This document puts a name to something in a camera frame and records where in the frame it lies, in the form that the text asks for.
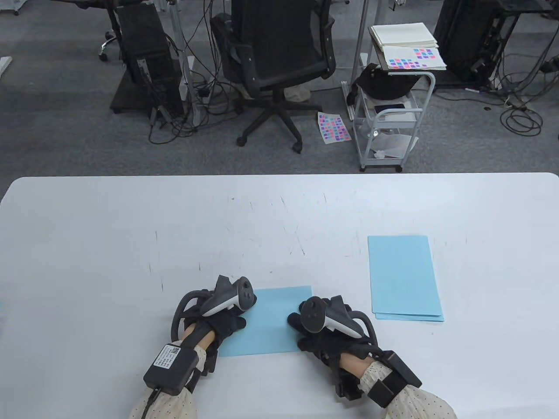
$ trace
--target battery pack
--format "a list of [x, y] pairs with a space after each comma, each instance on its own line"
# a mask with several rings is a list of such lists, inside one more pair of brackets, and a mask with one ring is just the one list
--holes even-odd
[[168, 344], [161, 349], [144, 375], [145, 384], [152, 389], [177, 396], [196, 368], [198, 354], [188, 347]]

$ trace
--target stack of blue paper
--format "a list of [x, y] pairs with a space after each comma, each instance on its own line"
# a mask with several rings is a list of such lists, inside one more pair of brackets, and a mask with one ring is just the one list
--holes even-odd
[[373, 313], [378, 320], [444, 321], [426, 236], [369, 236]]

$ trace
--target black bag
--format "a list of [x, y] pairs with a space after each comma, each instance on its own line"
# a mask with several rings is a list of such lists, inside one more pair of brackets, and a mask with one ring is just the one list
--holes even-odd
[[418, 75], [388, 75], [388, 72], [377, 67], [377, 64], [369, 64], [353, 82], [351, 92], [345, 101], [349, 106], [355, 104], [357, 86], [361, 87], [368, 96], [379, 101], [398, 99], [408, 94], [420, 77]]

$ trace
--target smartphone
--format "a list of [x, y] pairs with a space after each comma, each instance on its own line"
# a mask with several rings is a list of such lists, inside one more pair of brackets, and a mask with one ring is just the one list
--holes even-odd
[[406, 107], [404, 106], [403, 103], [395, 103], [395, 104], [390, 104], [390, 105], [377, 105], [375, 106], [375, 112], [376, 113], [380, 113], [382, 111], [384, 111], [385, 109], [405, 109]]

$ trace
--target metal rolling cart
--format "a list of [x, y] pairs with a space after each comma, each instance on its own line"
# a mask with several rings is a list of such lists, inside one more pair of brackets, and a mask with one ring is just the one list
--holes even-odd
[[27, 0], [0, 0], [0, 11], [12, 10], [13, 14], [18, 16], [20, 14], [21, 7], [26, 1]]
[[[404, 169], [408, 155], [417, 141], [417, 135], [421, 121], [425, 115], [425, 111], [429, 106], [433, 89], [435, 88], [435, 76], [429, 71], [418, 70], [393, 70], [386, 64], [384, 55], [378, 45], [373, 41], [373, 47], [378, 56], [378, 62], [382, 70], [386, 71], [392, 77], [402, 75], [416, 75], [425, 77], [429, 80], [429, 88], [427, 95], [422, 103], [418, 103], [413, 91], [410, 91], [405, 97], [395, 100], [406, 102], [409, 106], [405, 108], [388, 108], [380, 112], [375, 112], [374, 108], [369, 108], [369, 101], [373, 101], [366, 95], [361, 87], [358, 87], [358, 95], [355, 106], [355, 118], [353, 119], [353, 135], [357, 145], [357, 153], [359, 154], [359, 171], [364, 172], [368, 166], [394, 167], [397, 172]], [[395, 114], [406, 114], [407, 118], [391, 118]], [[379, 139], [381, 135], [395, 136], [398, 135], [402, 139], [403, 130], [411, 131], [408, 146], [405, 154], [401, 158], [375, 156], [375, 139]]]

